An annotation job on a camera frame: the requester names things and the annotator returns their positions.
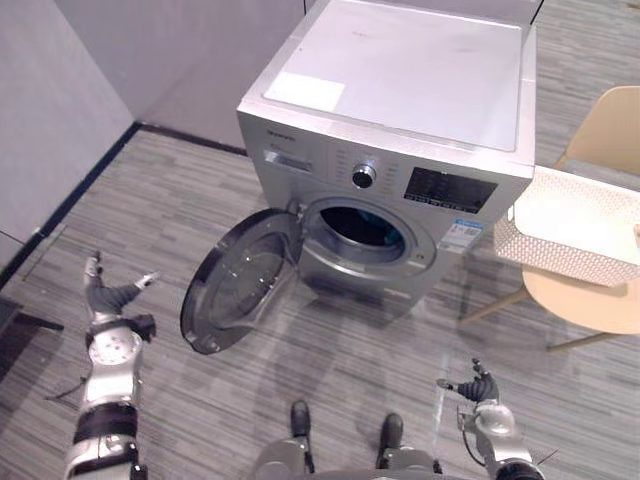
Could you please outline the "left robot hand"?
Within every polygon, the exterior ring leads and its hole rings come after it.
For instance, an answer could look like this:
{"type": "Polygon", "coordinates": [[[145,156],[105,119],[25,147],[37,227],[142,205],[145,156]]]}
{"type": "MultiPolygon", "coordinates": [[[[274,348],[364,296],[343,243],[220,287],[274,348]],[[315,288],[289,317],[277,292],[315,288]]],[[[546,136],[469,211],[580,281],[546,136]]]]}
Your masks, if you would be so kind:
{"type": "Polygon", "coordinates": [[[103,282],[102,272],[101,253],[95,251],[87,258],[83,273],[86,302],[94,315],[121,315],[126,305],[160,277],[159,272],[151,272],[133,283],[109,287],[103,282]]]}

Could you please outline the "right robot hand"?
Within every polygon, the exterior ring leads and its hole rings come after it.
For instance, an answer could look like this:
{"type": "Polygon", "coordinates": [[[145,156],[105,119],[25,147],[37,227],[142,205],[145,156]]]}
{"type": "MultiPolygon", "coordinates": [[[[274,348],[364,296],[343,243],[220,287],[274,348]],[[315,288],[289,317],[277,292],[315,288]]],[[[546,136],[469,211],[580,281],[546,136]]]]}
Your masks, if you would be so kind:
{"type": "Polygon", "coordinates": [[[498,401],[500,398],[498,385],[492,374],[484,368],[480,359],[472,359],[472,369],[475,376],[471,381],[456,383],[440,378],[436,381],[436,385],[444,390],[453,391],[476,404],[484,401],[498,401]]]}

